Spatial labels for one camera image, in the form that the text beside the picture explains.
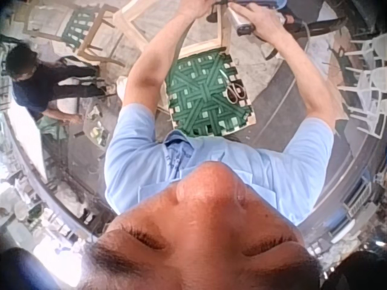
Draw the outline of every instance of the table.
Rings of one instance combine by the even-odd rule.
[[[88,118],[90,113],[93,111],[94,107],[98,107],[99,111],[102,113],[102,116],[94,115],[94,119]],[[118,96],[114,95],[108,98],[95,98],[88,105],[85,121],[83,122],[83,133],[89,138],[89,140],[96,145],[99,149],[106,151],[109,146],[109,143],[112,139],[115,125],[118,120],[118,115],[120,112],[121,106]],[[91,133],[95,127],[98,127],[98,123],[107,131],[108,136],[106,138],[106,144],[101,145],[96,138],[93,138]]]

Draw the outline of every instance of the eyebrow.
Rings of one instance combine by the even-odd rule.
[[[146,270],[143,264],[133,262],[117,251],[107,248],[102,243],[95,243],[86,248],[85,259],[88,268],[98,269],[103,272],[116,275],[141,276]]]
[[[292,264],[282,265],[275,269],[263,271],[244,271],[248,279],[255,281],[260,288],[254,289],[317,289],[322,267],[315,257],[303,259]]]

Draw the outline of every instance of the power drill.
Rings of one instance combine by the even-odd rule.
[[[249,3],[255,3],[263,7],[267,7],[269,9],[278,9],[278,2],[277,0],[271,0],[271,1],[264,1],[264,0],[249,0],[249,1],[243,1],[243,0],[236,0],[235,3],[246,6]],[[277,13],[279,20],[284,25],[287,23],[287,18],[281,14]],[[255,26],[252,24],[248,19],[245,17],[239,15],[237,12],[232,10],[231,8],[227,9],[227,17],[229,18],[231,24],[236,30],[236,33],[238,36],[243,35],[250,35],[255,31]]]

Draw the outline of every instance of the scissors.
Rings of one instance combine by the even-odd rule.
[[[243,86],[241,86],[239,83],[233,82],[230,80],[230,78],[227,76],[227,74],[220,69],[220,73],[222,74],[224,80],[227,83],[227,100],[235,105],[239,100],[246,99],[246,90]]]

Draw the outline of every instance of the nose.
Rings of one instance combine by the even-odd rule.
[[[246,188],[225,164],[205,162],[178,184],[177,201],[190,206],[242,206]]]

